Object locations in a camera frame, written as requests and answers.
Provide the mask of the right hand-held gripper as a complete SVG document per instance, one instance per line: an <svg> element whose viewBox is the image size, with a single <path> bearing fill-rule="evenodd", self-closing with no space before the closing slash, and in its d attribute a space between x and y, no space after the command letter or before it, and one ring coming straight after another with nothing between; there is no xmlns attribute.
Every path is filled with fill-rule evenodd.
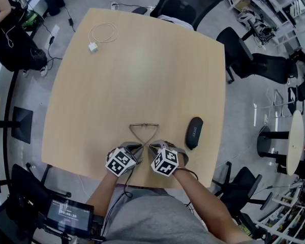
<svg viewBox="0 0 305 244"><path fill-rule="evenodd" d="M150 143L148 152L153 159L151 168L154 172L163 176L169 177L179 167L178 154L183 156L184 165L188 162L188 155L184 149L164 140L156 140Z"/></svg>

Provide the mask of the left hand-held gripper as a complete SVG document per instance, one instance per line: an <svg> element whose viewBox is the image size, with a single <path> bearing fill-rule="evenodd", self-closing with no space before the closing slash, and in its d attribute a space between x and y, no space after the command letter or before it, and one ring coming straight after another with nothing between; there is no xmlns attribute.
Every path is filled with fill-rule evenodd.
<svg viewBox="0 0 305 244"><path fill-rule="evenodd" d="M117 177L122 176L142 162L144 147L138 142L124 142L107 155L105 167Z"/></svg>

